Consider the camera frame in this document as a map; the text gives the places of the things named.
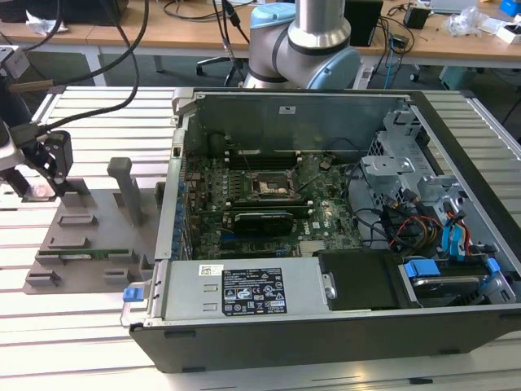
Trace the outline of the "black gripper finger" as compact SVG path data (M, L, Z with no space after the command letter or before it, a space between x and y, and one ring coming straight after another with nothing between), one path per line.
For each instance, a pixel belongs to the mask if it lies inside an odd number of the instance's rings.
M19 198L27 200L27 196L30 192L30 185L17 168L11 167L9 169L2 169L1 179L9 184Z
M51 131L40 136L38 142L43 148L43 176L58 197L72 191L67 176L72 168L72 142L69 132Z

